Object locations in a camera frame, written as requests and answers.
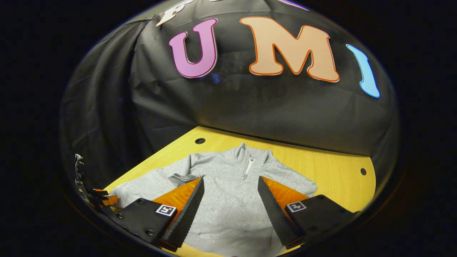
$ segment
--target zipper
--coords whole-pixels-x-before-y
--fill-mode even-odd
[[[251,169],[251,166],[252,166],[252,164],[254,163],[254,161],[255,161],[254,158],[248,157],[248,165],[247,165],[247,167],[246,167],[246,170],[245,170],[245,172],[244,172],[243,177],[241,178],[241,180],[245,180],[245,179],[247,178],[248,173],[249,173],[249,170]]]

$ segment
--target gray sweatshirt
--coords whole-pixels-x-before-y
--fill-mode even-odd
[[[277,181],[309,197],[316,183],[264,151],[241,144],[222,152],[190,154],[169,166],[119,185],[117,208],[138,198],[155,198],[204,177],[205,194],[184,241],[203,252],[222,256],[270,257],[285,248],[279,241],[257,192],[259,176]]]

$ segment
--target pink letter u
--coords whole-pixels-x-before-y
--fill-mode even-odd
[[[179,33],[170,40],[178,72],[186,78],[198,78],[208,74],[216,65],[218,53],[216,50],[216,40],[214,39],[213,26],[218,22],[217,19],[209,19],[197,24],[193,31],[200,35],[202,47],[202,58],[191,63],[187,59],[186,37],[187,32]]]

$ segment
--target sweatshirt sleeve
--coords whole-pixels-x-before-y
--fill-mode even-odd
[[[139,178],[117,186],[110,192],[110,195],[119,197],[114,207],[125,208],[138,198],[152,201],[186,182],[201,177],[198,172],[192,172],[195,160],[193,154],[190,154],[171,165],[154,169]]]
[[[286,187],[290,187],[306,196],[314,196],[314,193],[318,189],[316,182],[311,181],[307,177],[280,162],[278,162],[277,167],[277,171],[265,173],[264,176],[281,183]]]

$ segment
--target wooden table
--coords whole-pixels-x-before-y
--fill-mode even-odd
[[[203,144],[195,140],[204,138]],[[113,188],[127,181],[140,177],[149,171],[168,166],[189,154],[199,152],[225,151],[238,147],[241,143],[262,150],[272,150],[273,155],[283,164],[316,182],[315,195],[323,194],[351,212],[364,209],[374,195],[376,179],[370,157],[316,150],[277,143],[273,141],[227,133],[204,127],[196,127],[164,147],[105,188]],[[218,256],[201,252],[183,245],[176,253],[183,257]]]

